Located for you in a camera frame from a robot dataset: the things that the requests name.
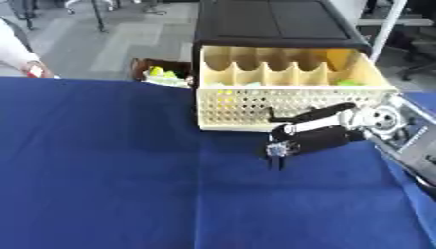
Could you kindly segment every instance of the floor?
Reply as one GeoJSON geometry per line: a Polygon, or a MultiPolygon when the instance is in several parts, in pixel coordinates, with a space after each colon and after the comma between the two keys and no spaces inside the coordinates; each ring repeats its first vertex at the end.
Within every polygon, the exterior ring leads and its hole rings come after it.
{"type": "MultiPolygon", "coordinates": [[[[90,2],[75,5],[75,15],[50,3],[40,4],[38,29],[28,33],[34,50],[63,78],[128,80],[135,57],[190,60],[196,4],[161,4],[158,9],[167,14],[159,16],[143,13],[142,5],[122,3],[120,10],[103,12],[108,33],[97,31],[90,2]]],[[[0,16],[15,20],[7,4],[0,3],[0,16]]],[[[408,66],[403,55],[384,50],[378,67],[386,78],[403,91],[436,91],[436,73],[416,75],[410,82],[398,78],[398,72],[408,66]]],[[[0,75],[10,73],[0,70],[0,75]]]]}

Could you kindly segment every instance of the table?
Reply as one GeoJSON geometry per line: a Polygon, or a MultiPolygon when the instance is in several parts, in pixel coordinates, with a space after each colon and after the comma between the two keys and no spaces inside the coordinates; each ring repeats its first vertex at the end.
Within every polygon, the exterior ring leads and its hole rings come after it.
{"type": "Polygon", "coordinates": [[[198,131],[190,107],[188,89],[0,79],[0,248],[433,248],[434,202],[371,144],[267,171],[265,135],[198,131]]]}

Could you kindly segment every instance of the chair leg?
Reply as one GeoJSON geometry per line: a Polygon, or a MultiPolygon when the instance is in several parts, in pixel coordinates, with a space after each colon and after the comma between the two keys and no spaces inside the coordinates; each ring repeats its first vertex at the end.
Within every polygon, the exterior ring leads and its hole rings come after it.
{"type": "Polygon", "coordinates": [[[419,65],[419,66],[414,66],[414,67],[408,68],[406,70],[403,70],[401,72],[401,75],[402,75],[402,79],[404,81],[410,81],[411,75],[417,74],[420,72],[430,71],[430,70],[436,70],[436,61],[433,61],[433,62],[425,64],[425,65],[419,65]]]}
{"type": "Polygon", "coordinates": [[[100,10],[98,10],[96,0],[92,0],[92,6],[93,6],[93,9],[95,11],[95,17],[97,18],[98,30],[100,30],[100,32],[102,32],[102,33],[106,32],[106,27],[104,26],[103,18],[101,17],[101,12],[100,12],[100,10]]]}
{"type": "Polygon", "coordinates": [[[74,9],[71,6],[79,1],[80,0],[68,0],[65,2],[65,9],[68,11],[69,14],[75,13],[74,9]]]}

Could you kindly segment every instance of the office chair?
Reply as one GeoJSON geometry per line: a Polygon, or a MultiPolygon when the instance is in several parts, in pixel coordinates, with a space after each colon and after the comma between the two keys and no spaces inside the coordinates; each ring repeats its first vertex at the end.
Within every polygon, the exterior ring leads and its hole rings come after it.
{"type": "MultiPolygon", "coordinates": [[[[412,8],[416,12],[420,12],[424,17],[436,18],[436,2],[434,0],[415,0],[412,1],[412,8]]],[[[410,81],[411,76],[417,73],[436,70],[436,26],[435,34],[420,33],[418,37],[411,39],[408,52],[405,59],[409,62],[415,62],[417,57],[425,59],[419,65],[412,66],[400,72],[401,78],[404,81],[410,81]]]]}

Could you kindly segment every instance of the plastic basket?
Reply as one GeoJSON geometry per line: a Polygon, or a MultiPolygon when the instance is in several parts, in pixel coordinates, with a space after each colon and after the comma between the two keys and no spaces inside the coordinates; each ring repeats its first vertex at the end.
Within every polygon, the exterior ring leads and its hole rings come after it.
{"type": "Polygon", "coordinates": [[[197,111],[204,130],[271,131],[267,107],[280,117],[351,101],[378,104],[397,88],[352,49],[204,46],[197,111]],[[341,82],[356,86],[339,86],[341,82]]]}

